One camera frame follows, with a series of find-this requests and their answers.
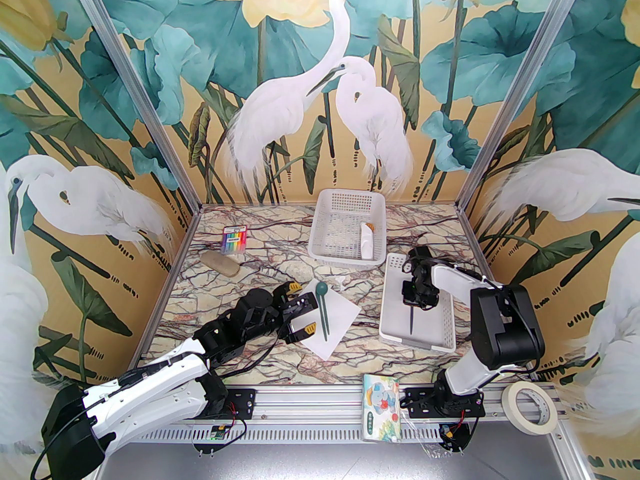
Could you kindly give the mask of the narrow white plastic basket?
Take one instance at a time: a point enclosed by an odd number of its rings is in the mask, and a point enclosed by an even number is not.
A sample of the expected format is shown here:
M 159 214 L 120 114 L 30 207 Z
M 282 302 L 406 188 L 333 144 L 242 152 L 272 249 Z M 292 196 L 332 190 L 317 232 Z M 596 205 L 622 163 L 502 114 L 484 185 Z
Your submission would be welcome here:
M 433 309 L 414 308 L 414 329 L 410 335 L 410 307 L 402 298 L 403 281 L 411 279 L 409 273 L 402 271 L 406 259 L 406 254 L 387 254 L 379 337 L 382 341 L 410 348 L 452 354 L 457 349 L 454 302 L 446 292 L 439 293 L 439 302 Z

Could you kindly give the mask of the rolled white napkin bundle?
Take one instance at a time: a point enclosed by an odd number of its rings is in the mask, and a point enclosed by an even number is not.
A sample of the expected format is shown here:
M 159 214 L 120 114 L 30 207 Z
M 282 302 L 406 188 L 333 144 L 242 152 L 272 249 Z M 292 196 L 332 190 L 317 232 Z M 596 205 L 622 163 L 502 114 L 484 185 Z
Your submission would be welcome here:
M 359 224 L 359 252 L 361 260 L 372 261 L 375 249 L 375 227 L 371 222 L 361 222 Z

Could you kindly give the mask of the aluminium front rail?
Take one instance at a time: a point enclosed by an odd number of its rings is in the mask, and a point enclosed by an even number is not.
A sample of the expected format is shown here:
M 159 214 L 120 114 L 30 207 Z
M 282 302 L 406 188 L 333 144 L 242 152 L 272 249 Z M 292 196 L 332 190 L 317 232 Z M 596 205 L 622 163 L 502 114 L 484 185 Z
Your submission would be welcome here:
M 502 393 L 514 382 L 492 382 L 485 386 L 483 407 L 489 421 L 506 421 Z M 568 419 L 565 405 L 550 382 L 535 382 L 551 398 L 560 420 Z M 232 390 L 254 390 L 253 419 L 265 416 L 266 421 L 351 421 L 361 420 L 364 389 L 362 384 L 291 384 L 291 385 L 234 385 Z M 519 401 L 524 416 L 539 411 L 533 402 Z

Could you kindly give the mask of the large white plastic basket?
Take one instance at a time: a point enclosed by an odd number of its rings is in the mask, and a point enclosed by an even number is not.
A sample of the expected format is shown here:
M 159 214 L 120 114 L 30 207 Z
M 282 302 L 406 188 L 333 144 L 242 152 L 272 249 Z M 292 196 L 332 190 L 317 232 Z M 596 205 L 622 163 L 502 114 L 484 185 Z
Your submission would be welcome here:
M 369 255 L 362 254 L 362 227 L 372 226 Z M 323 189 L 318 195 L 307 251 L 327 265 L 369 270 L 386 262 L 384 195 L 368 190 Z

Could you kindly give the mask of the tan glasses case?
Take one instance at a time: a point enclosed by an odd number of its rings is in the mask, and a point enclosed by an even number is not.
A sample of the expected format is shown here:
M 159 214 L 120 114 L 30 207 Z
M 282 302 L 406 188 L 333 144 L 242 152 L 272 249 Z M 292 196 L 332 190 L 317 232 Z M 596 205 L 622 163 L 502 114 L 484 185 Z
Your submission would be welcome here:
M 199 260 L 211 270 L 227 278 L 233 278 L 240 272 L 240 265 L 235 260 L 215 250 L 202 251 L 199 254 Z

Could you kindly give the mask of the roll of masking tape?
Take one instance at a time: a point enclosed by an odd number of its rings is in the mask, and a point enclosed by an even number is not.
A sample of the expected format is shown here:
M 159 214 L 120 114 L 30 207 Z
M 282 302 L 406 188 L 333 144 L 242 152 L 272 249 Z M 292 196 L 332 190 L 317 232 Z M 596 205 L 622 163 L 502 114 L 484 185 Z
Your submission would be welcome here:
M 537 407 L 540 418 L 537 423 L 528 420 L 518 405 L 518 396 L 526 394 Z M 523 434 L 549 435 L 558 426 L 558 410 L 552 398 L 534 382 L 517 381 L 508 384 L 502 392 L 502 409 L 507 420 Z

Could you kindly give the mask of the pack of coloured markers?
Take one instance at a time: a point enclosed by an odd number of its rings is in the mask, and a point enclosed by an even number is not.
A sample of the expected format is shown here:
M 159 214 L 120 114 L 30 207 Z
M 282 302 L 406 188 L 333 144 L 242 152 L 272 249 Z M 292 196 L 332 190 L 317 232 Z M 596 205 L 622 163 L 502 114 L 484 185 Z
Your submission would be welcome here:
M 222 229 L 220 253 L 222 255 L 242 254 L 246 250 L 247 225 L 229 225 Z

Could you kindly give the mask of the cartoon print tissue pack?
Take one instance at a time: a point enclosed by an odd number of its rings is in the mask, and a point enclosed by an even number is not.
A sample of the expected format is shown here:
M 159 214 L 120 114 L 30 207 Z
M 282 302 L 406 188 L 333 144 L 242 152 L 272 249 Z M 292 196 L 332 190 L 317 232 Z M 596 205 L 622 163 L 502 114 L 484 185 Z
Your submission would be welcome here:
M 364 374 L 362 432 L 365 442 L 398 443 L 402 439 L 400 384 L 388 375 Z

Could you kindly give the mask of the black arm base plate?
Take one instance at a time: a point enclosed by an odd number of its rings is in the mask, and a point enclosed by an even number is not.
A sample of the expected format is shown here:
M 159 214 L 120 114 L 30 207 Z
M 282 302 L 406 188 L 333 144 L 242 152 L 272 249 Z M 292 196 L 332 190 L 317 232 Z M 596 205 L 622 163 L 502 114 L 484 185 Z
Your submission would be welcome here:
M 439 387 L 409 387 L 400 407 L 412 419 L 484 418 L 482 391 L 458 395 Z
M 230 387 L 227 391 L 221 418 L 240 419 L 246 422 L 252 420 L 258 391 L 249 387 Z

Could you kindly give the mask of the aluminium frame post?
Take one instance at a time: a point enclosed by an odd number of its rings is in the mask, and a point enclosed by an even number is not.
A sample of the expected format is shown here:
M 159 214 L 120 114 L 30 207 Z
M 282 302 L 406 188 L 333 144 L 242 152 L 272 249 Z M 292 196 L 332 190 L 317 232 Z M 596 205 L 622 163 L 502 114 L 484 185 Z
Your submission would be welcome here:
M 571 8 L 576 0 L 550 0 L 535 31 L 531 44 L 526 50 L 524 58 L 506 92 L 505 99 L 489 128 L 480 153 L 473 163 L 469 174 L 455 199 L 457 214 L 464 214 L 475 191 L 478 189 L 482 176 L 489 168 L 489 164 L 498 150 L 509 125 L 522 106 L 537 75 L 547 58 L 558 33 L 562 29 Z
M 121 41 L 112 19 L 102 0 L 79 0 L 96 34 L 113 62 L 126 91 L 129 93 L 142 121 L 150 131 L 151 138 L 157 144 L 167 166 L 174 174 L 179 188 L 186 198 L 186 203 L 194 213 L 201 209 L 202 202 L 192 184 L 185 167 L 183 167 L 176 150 L 165 130 L 153 103 L 144 88 L 142 80 Z

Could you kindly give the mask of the green plastic spoon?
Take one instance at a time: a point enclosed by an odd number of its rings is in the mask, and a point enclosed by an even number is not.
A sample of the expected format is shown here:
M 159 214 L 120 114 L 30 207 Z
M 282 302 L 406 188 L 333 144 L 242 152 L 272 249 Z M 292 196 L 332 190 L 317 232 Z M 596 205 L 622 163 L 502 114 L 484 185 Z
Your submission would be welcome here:
M 329 327 L 329 316 L 327 313 L 327 306 L 325 301 L 325 296 L 329 292 L 329 286 L 324 281 L 318 281 L 315 286 L 315 299 L 318 303 L 318 310 L 320 313 L 320 320 L 322 325 L 322 333 L 324 340 L 327 342 L 329 340 L 330 327 Z

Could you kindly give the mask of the perforated metal panel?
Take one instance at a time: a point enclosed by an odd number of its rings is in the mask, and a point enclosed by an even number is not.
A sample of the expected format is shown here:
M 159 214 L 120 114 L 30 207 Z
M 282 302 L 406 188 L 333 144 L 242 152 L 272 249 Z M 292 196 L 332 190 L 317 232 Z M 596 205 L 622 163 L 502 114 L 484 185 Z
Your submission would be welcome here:
M 211 428 L 228 425 L 228 434 L 224 440 L 210 439 Z M 229 423 L 215 424 L 174 424 L 162 429 L 151 430 L 134 438 L 133 444 L 186 444 L 186 445 L 222 445 L 237 440 L 239 444 L 360 444 L 362 426 L 355 424 L 330 425 L 257 425 L 249 422 L 243 429 L 241 422 L 234 426 Z

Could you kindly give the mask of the white paper napkin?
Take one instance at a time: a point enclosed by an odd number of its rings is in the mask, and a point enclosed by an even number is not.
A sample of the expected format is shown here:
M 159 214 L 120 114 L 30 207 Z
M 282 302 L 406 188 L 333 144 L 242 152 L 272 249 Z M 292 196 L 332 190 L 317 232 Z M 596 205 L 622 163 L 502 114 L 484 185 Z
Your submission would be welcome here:
M 291 328 L 294 331 L 304 329 L 315 323 L 317 329 L 313 336 L 300 342 L 313 354 L 323 361 L 329 361 L 334 355 L 338 345 L 345 340 L 345 334 L 352 326 L 361 309 L 331 288 L 327 288 L 324 294 L 328 331 L 322 323 L 322 314 L 319 309 L 314 309 L 307 314 L 292 320 Z

